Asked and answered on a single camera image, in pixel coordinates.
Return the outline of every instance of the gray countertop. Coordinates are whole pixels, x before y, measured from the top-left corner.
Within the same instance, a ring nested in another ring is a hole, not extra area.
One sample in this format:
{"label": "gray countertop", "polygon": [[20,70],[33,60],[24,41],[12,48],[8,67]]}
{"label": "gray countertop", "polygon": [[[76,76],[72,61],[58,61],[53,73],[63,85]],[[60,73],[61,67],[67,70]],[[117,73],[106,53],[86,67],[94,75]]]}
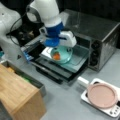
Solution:
{"label": "gray countertop", "polygon": [[[23,67],[23,69],[26,68],[27,70],[29,68],[28,73],[41,81],[47,90],[47,95],[44,97],[47,112],[41,120],[118,120],[118,118],[111,118],[82,101],[80,96],[84,90],[77,81],[71,86],[65,84],[60,86],[36,72],[34,67],[31,68],[29,65]],[[120,87],[120,50],[116,50],[116,53],[100,72],[88,68],[81,76],[89,81],[100,78]]]}

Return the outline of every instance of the pan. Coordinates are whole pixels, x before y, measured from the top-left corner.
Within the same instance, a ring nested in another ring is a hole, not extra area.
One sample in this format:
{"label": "pan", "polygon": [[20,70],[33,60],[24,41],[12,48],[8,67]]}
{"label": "pan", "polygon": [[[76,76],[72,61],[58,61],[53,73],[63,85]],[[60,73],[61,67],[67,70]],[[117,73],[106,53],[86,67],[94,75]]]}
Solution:
{"label": "pan", "polygon": [[118,102],[117,93],[111,86],[104,83],[89,85],[89,82],[82,77],[78,78],[78,82],[87,88],[87,97],[93,106],[108,109]]}

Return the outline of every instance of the oven control knob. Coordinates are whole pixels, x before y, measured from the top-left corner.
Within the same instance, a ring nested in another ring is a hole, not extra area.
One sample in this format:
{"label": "oven control knob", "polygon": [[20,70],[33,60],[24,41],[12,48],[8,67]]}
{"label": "oven control knob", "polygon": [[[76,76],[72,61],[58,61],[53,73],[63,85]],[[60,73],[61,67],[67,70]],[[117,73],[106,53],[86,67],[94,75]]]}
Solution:
{"label": "oven control knob", "polygon": [[99,48],[100,48],[100,43],[99,43],[98,41],[95,41],[95,42],[91,45],[91,47],[92,47],[94,50],[99,49]]}
{"label": "oven control knob", "polygon": [[93,51],[91,53],[91,57],[99,57],[99,52],[98,51]]}
{"label": "oven control knob", "polygon": [[98,64],[97,58],[92,58],[91,61],[90,61],[90,65],[91,66],[96,66],[97,64]]}

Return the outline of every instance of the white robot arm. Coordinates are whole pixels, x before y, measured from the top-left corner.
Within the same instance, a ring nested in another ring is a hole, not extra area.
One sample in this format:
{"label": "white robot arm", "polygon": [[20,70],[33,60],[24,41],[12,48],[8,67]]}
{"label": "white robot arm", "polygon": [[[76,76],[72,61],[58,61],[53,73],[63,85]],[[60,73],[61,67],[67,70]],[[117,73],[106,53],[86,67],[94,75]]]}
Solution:
{"label": "white robot arm", "polygon": [[[21,16],[13,10],[6,8],[0,2],[0,47],[4,51],[5,59],[12,62],[17,67],[20,67],[26,62],[25,56],[21,51],[19,43],[15,37],[12,36],[12,40],[10,36],[7,34],[10,32],[11,26],[20,18]],[[22,20],[19,20],[12,31],[17,29],[22,25]]]}
{"label": "white robot arm", "polygon": [[76,38],[71,31],[64,31],[56,0],[34,0],[29,6],[28,18],[32,22],[41,21],[44,27],[40,29],[44,36],[44,45],[57,47],[59,45],[74,47]]}

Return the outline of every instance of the wooden box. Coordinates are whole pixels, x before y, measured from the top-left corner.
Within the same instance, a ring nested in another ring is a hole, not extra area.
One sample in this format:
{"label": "wooden box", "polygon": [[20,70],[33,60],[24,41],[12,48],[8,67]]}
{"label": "wooden box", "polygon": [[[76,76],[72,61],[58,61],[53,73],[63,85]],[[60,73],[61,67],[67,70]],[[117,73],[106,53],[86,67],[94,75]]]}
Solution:
{"label": "wooden box", "polygon": [[46,112],[39,89],[1,64],[0,100],[13,120],[40,120]]}

